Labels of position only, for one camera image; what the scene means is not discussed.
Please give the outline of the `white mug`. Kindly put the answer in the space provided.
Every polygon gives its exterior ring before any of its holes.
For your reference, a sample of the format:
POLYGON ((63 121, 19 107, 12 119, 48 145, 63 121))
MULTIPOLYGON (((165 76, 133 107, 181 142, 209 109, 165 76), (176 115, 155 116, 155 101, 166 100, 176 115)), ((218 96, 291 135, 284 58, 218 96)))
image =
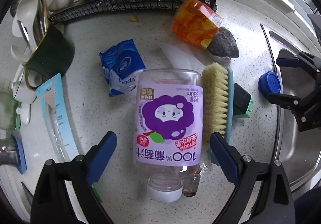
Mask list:
POLYGON ((12 95, 18 102, 32 104, 36 99, 36 93, 27 87, 24 76, 24 66, 20 64, 11 83, 12 95))

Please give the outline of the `purple grape juice bottle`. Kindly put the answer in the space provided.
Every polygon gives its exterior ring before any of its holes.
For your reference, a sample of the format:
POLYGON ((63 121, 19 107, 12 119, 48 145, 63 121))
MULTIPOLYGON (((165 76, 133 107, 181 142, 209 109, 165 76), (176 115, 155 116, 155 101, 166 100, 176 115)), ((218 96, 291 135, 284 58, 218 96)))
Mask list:
POLYGON ((147 180, 147 194, 159 202, 178 200, 201 160, 201 75, 188 69, 142 72, 134 118, 133 160, 147 180))

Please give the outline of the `white ceramic spoon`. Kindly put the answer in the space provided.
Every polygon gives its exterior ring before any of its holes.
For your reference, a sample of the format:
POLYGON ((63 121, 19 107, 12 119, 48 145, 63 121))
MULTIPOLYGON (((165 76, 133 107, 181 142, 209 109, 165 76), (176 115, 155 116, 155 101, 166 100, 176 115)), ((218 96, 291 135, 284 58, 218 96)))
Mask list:
POLYGON ((20 32, 17 23, 18 20, 24 24, 29 35, 33 32, 33 25, 37 11, 38 0, 20 0, 17 6, 16 15, 12 22, 12 33, 15 37, 22 38, 22 33, 20 32))

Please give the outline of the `blue bottle cap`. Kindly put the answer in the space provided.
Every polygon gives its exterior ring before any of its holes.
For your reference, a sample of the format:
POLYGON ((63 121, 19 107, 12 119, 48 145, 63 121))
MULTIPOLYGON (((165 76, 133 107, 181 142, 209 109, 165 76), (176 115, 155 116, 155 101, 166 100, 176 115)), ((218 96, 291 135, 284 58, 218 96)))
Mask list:
POLYGON ((279 94, 281 91, 281 83, 277 75, 272 71, 262 74, 258 80, 258 90, 265 98, 271 93, 279 94))

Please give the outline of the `green black sponge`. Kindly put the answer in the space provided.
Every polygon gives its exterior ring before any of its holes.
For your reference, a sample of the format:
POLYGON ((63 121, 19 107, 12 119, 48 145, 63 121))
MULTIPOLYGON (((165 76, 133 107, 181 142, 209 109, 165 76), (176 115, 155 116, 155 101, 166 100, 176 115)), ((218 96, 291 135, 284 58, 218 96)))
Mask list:
POLYGON ((249 118, 253 110, 255 99, 239 84, 233 84, 233 116, 249 118))

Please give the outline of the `blue plastic package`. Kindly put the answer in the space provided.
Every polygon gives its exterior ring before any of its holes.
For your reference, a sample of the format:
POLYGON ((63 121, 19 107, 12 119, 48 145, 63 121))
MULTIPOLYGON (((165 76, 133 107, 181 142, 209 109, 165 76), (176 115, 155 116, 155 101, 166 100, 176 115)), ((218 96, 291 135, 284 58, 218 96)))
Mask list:
POLYGON ((44 82, 35 93, 40 99, 43 119, 58 160, 72 161, 79 152, 66 112, 61 74, 44 82))

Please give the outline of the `teal scrub brush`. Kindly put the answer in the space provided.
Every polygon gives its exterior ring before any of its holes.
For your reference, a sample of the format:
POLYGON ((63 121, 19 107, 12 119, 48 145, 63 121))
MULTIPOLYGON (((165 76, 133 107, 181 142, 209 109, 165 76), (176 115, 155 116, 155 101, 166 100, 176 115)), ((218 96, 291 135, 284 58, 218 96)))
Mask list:
POLYGON ((218 63, 205 67, 202 72, 203 135, 202 145, 211 163, 219 165, 209 146, 212 133, 218 132, 230 141, 233 117, 233 72, 218 63))

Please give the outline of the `stainless steel sink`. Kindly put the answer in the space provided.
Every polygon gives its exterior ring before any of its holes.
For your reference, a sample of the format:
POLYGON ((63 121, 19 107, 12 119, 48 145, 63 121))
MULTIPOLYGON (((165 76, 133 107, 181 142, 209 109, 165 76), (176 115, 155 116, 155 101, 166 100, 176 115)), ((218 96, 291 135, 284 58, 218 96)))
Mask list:
POLYGON ((282 163, 292 192, 310 190, 320 181, 320 58, 261 28, 280 84, 267 98, 277 105, 273 159, 282 163))

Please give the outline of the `dark green utensil cup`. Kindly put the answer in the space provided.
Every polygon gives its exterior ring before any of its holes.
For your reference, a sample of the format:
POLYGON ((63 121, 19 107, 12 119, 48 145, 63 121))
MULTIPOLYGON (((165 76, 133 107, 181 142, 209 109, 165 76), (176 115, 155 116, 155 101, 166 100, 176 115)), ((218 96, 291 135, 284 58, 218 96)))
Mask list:
POLYGON ((56 74, 64 76, 71 66, 74 55, 74 46, 55 26, 51 26, 25 63, 25 71, 37 72, 46 79, 56 74))

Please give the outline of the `blue tissue pack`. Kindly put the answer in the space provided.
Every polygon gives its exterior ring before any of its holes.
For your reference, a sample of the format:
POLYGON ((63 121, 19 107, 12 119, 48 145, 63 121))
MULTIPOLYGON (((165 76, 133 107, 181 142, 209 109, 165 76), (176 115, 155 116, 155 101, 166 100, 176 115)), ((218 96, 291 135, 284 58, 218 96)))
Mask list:
POLYGON ((110 47, 99 53, 99 57, 110 97, 133 91, 140 74, 146 69, 132 39, 110 47))

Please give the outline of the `blue teapot saucer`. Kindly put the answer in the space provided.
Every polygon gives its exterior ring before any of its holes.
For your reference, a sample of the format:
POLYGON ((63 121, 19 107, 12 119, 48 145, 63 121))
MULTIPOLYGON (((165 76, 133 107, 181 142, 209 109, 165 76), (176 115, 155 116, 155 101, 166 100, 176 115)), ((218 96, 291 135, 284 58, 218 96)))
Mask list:
POLYGON ((16 138, 13 134, 11 135, 11 137, 15 143, 15 149, 16 149, 16 153, 17 153, 16 169, 18 170, 18 172, 21 175, 23 175, 27 170, 27 163, 25 160, 22 141, 20 141, 19 138, 16 138))

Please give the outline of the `white paper scrap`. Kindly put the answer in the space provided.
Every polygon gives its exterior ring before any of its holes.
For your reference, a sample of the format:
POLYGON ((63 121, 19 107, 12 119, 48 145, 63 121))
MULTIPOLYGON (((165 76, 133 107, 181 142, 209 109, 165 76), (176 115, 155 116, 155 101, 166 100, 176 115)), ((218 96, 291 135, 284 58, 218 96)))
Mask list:
POLYGON ((201 73, 205 68, 205 65, 188 48, 181 50, 177 46, 164 42, 159 42, 158 46, 175 69, 188 69, 201 73))

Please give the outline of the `small steel teapot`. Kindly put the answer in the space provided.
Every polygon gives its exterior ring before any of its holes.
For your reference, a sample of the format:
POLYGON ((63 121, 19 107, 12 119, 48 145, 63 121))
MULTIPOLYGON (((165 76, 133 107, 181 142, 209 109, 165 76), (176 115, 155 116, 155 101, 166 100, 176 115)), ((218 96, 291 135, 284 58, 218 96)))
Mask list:
POLYGON ((18 162, 17 145, 15 139, 12 137, 1 139, 0 164, 17 167, 18 162))

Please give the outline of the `orange pickle jar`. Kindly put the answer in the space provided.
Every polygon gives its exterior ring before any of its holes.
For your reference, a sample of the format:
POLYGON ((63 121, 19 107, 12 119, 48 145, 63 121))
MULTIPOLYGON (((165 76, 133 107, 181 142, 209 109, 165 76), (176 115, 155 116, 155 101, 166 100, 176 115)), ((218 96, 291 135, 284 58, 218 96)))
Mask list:
POLYGON ((175 14, 172 31, 179 39, 205 50, 221 24, 222 18, 208 5, 187 0, 175 14))

